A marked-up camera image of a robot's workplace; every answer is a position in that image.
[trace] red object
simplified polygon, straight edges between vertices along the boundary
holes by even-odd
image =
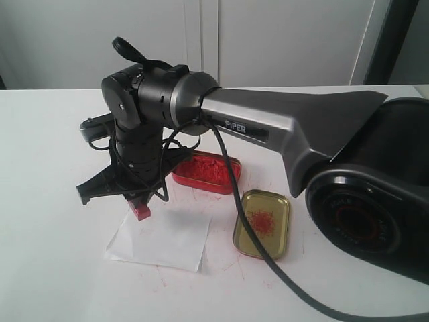
[[[241,163],[229,158],[235,179],[241,175]],[[185,161],[173,171],[173,179],[184,186],[227,195],[233,192],[227,165],[218,154],[195,151],[190,161]]]
[[[128,205],[134,212],[134,215],[137,217],[138,221],[142,221],[143,219],[150,217],[151,213],[147,205],[140,204],[138,207],[136,207],[131,201],[128,202]]]
[[[272,236],[274,234],[275,221],[272,212],[258,210],[248,212],[248,220],[255,233],[259,238]]]

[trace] red powder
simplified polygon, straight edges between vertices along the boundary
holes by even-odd
[[[263,210],[248,212],[248,220],[259,238],[274,234],[275,222],[273,213]]]
[[[231,162],[231,166],[233,167],[235,178],[237,178],[239,166],[234,162]],[[181,163],[175,173],[178,176],[218,185],[231,183],[225,161],[211,156],[195,155],[191,161]]]

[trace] black motor housing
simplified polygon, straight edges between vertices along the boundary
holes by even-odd
[[[384,103],[306,191],[336,246],[429,284],[429,101]]]

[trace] gold tin lid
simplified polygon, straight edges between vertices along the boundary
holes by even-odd
[[[273,259],[280,258],[286,250],[289,200],[277,193],[254,189],[243,195],[241,203],[246,218],[268,254]],[[241,253],[261,258],[238,217],[235,222],[233,243]]]

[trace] white paper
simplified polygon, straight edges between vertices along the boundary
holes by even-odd
[[[151,209],[151,217],[139,222],[128,211],[105,257],[196,272],[210,220],[207,214],[160,207]]]

